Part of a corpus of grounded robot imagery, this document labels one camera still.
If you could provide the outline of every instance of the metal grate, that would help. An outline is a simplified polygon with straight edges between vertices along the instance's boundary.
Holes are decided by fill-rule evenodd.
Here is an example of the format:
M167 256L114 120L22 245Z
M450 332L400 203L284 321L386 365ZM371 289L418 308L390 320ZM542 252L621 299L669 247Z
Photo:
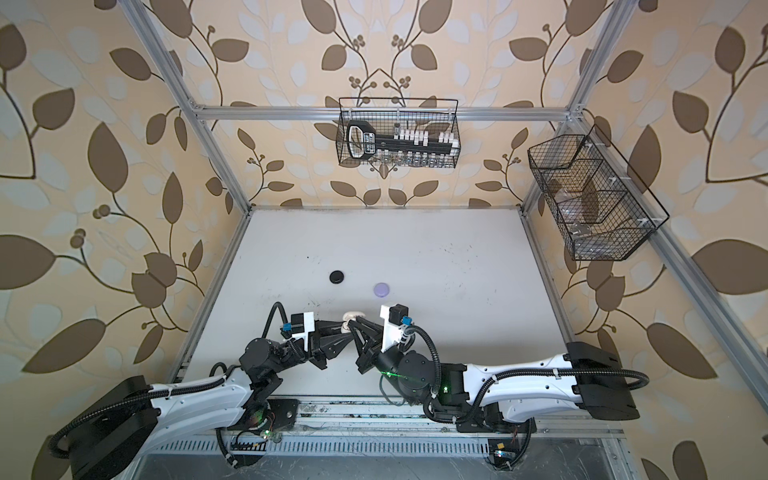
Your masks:
M232 453L241 455L286 456L407 456L407 457L473 457L488 456L488 441L481 438L457 439L360 439L339 436L303 437L283 435L280 443L263 442L260 439L244 439L228 446ZM162 454L212 454L219 455L215 436L194 435L159 447L154 453Z
M561 135L528 149L531 172L541 188L565 246L574 260L626 260L668 218L647 212L626 180L656 198L627 163L617 174L598 149L602 136Z
M455 168L457 108L457 100L443 98L340 98L339 164Z

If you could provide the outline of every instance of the leaf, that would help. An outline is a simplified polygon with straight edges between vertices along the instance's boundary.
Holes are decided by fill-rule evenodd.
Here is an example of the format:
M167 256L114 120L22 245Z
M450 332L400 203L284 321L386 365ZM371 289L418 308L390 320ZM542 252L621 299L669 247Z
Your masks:
M165 287L148 273L131 274L131 287L136 300L148 309L158 308L165 301Z
M619 364L621 364L621 359L619 359L619 351L616 348L616 344L611 338L611 334L608 333L605 328L598 330L598 343L600 343L600 348L606 352L613 353L616 356L616 360L618 360Z
M627 173L640 190L645 192L656 180L661 168L661 145L654 129L648 125L640 134L629 156Z
M31 238L0 235L0 290L20 288L39 280L55 261L53 252Z
M83 360L104 337L107 326L99 319L73 323L43 345L22 372L51 373Z
M717 377L704 355L671 326L666 323L652 323L646 334L656 354L673 369L695 379Z
M61 128L72 116L72 111L74 111L74 90L71 88L42 95L32 105L35 121L46 130Z
M426 45L413 45L411 47L411 61L422 70L437 70L437 58L432 49Z
M174 130L176 131L176 139L179 140L181 150L187 151L187 124L184 123L182 117L174 118Z
M174 65L176 65L176 70L178 70L179 75L184 75L184 67L181 66L179 54L176 53L175 50L169 50L168 54L170 55L170 59L174 61Z
M707 468L692 440L677 444L672 452L672 465L679 480L707 480Z
M546 206L547 202L544 199L544 194L538 195L538 214L543 217L544 216L544 208Z
M768 290L768 251L743 240L717 240L693 255L720 293L746 295Z
M515 148L520 147L520 145L523 145L523 143L528 139L528 128L523 128L518 132L517 135L515 135L515 138L512 138L512 150Z
M510 104L506 104L505 108L533 108L533 102L530 100L518 100L513 101Z
M512 54L522 61L540 60L547 54L547 42L536 37L517 38L509 42Z
M382 197L382 189L376 188L375 190L368 190L362 196L362 202L365 205L376 205L379 199Z
M323 54L320 67L326 71L336 71L346 63L346 47L344 45L331 45Z
M672 94L672 112L680 128L689 134L702 131L710 116L710 108L704 100L682 91Z
M637 66L640 65L642 60L643 54L639 51L622 51L608 69L608 75L606 75L608 81L615 84L627 80L637 70Z
M600 285L613 275L614 263L611 260L594 260L587 267L587 285L597 290Z
M336 193L344 197L357 196L357 190L355 190L355 187L344 182L332 181L331 188L333 189L333 191L335 191Z
M253 141L253 138L251 138L249 134L245 133L242 128L237 129L237 138L239 138L243 145L248 147L249 150L256 150L256 142Z
M611 124L608 123L603 117L594 118L595 133L598 134L598 138L603 141L606 147L611 146Z
M470 198L467 205L469 208L488 208L491 206L491 204L479 198Z
M339 166L344 168L357 168L360 166L360 163L360 160L357 158L349 157L342 160Z
M273 182L269 182L266 187L272 190L273 192L284 192L286 190L290 190L291 188L293 188L293 184L288 184L286 182L273 181Z
M233 204L234 204L234 199L232 198L232 194L227 192L227 195L224 196L224 206L227 209L227 215L232 213Z
M171 286L176 283L176 262L165 253L147 253L144 255L147 262L147 270L163 286Z
M339 133L339 127L334 124L315 124L315 129L331 141L336 141L336 135Z
M336 13L325 0L301 0L301 8L315 30L323 34L336 30Z
M304 206L300 198L291 198L280 204L281 207L301 208Z
M664 471L661 468L658 468L655 463L653 463L651 460L646 460L645 458L641 458L640 461L643 463L643 468L645 469L645 475L648 477L648 480L670 480L669 477L667 477L667 474L664 473Z
M389 199L394 202L395 205L405 205L408 201L408 196L406 195L406 192L402 190L395 190L393 188L389 189Z
M40 445L35 464L32 466L31 480L59 480L69 468L69 460L55 458L48 451L48 442L51 441L52 436L45 437L45 441Z
M177 37L192 35L192 15L184 0L150 0L155 16Z
M574 37L583 34L600 18L605 4L606 0L571 0L565 13L565 29Z
M134 358L134 365L148 359L157 349L157 346L160 345L160 340L162 338L163 327L159 325L153 326L152 329L147 332L144 340L141 341L141 345L139 345L139 350L136 352L136 358Z
M104 122L96 127L88 142L88 165L96 180L113 194L128 179L128 162L123 147Z
M170 173L163 190L163 215L168 223L176 223L181 217L181 209L184 207L184 195L181 192L181 184L174 172Z
M215 197L221 195L221 192L224 190L219 177L211 177L211 179L205 183L205 187L208 189L210 194L214 195Z
M626 287L627 284L624 277L612 276L605 280L594 293L594 301L606 312L616 310L621 305Z
M194 272L200 266L200 261L203 259L203 241L198 240L194 244L189 258L187 258L187 268L190 272Z
M216 40L210 50L219 60L234 63L248 55L248 42L236 38L222 38Z
M427 0L419 12L419 27L424 33L435 33L448 20L452 0Z
M479 184L475 184L475 186L480 190L485 190L486 192L495 192L501 190L502 183L496 180L491 180L488 182L480 182Z
M483 167L494 172L501 171L502 169L502 164L500 164L496 160L483 160L482 164L483 164Z
M152 75L147 61L132 48L116 48L109 52L109 56L123 73L134 80L149 80Z
M637 7L646 13L655 12L656 9L659 7L659 0L640 0L637 3Z
M283 165L285 165L285 162L282 160L272 160L268 164L266 164L266 171L268 172L276 172L283 169Z
M437 108L437 97L435 95L427 98L422 103L419 104L420 108Z
M147 145L154 145L165 133L165 114L152 115L147 122Z
M565 266L568 268L568 271L571 272L571 275L576 273L576 270L578 270L576 260L574 260L574 257L571 255L571 252L568 251L567 247L563 247L563 260L565 260Z
M413 188L413 196L426 197L427 195L437 190L439 183L440 182L437 180L428 180L426 182L422 182Z
M744 61L744 37L733 27L725 27L715 46L715 62L724 71L733 74Z
M589 56L592 55L592 49L586 48L584 53L581 54L581 60L578 62L578 74L581 75L584 72L584 67L587 66Z
M0 28L0 68L13 70L27 58L27 44L16 25L9 23Z

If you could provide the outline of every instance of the black puck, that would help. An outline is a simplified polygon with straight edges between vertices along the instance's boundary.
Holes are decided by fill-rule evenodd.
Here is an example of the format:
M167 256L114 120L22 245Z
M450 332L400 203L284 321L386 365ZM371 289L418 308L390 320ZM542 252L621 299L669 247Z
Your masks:
M341 283L344 281L344 274L341 272L341 270L334 270L331 272L331 283L336 285L337 283Z

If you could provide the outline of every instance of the brown leaf pattern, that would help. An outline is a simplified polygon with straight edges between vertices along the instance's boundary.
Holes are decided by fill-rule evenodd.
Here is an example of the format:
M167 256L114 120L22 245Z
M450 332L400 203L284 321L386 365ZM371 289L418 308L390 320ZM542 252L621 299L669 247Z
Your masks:
M12 23L0 28L0 68L13 70L27 58L27 44Z
M74 90L66 88L42 95L32 105L32 114L40 127L56 130L67 123L74 111Z
M203 241L198 240L195 243L192 252L190 253L189 260L187 260L187 268L190 272L194 272L200 266L200 261L203 259Z
M163 190L163 215L165 220L168 220L168 223L179 221L183 207L184 195L181 192L181 184L176 174L171 172Z
M128 162L123 147L103 122L96 127L88 142L88 165L96 179L113 194L128 179Z
M107 327L99 319L74 323L50 339L24 365L28 373L51 373L85 358L104 337Z
M136 357L134 358L134 365L148 359L149 356L157 350L157 346L160 345L160 340L162 338L163 327L159 325L153 326L152 329L147 332L144 340L141 341L141 345L139 345L139 350L136 352Z
M20 288L39 280L55 261L53 252L31 238L0 235L0 290Z
M704 355L678 332L665 323L652 323L646 332L656 354L670 367L695 379L717 377Z

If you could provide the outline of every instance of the aluminum frame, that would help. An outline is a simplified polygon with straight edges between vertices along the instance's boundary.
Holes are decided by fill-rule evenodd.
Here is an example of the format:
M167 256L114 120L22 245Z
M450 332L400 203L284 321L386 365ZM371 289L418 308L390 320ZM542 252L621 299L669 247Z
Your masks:
M128 22L136 31L139 40L147 49L152 62L154 62L160 75L165 80L165 84L170 94L173 95L184 118L187 120L187 124L202 144L211 165L214 166L214 170L221 176L221 180L227 186L229 193L232 194L234 204L237 205L240 211L248 212L250 210L250 202L230 165L227 163L227 159L224 158L214 138L214 133L205 124L205 120L199 118L195 113L193 106L196 105L192 100L192 96L187 90L184 79L179 74L174 61L170 58L170 54L155 31L147 10L144 8L144 4L141 3L141 0L120 0L120 6Z

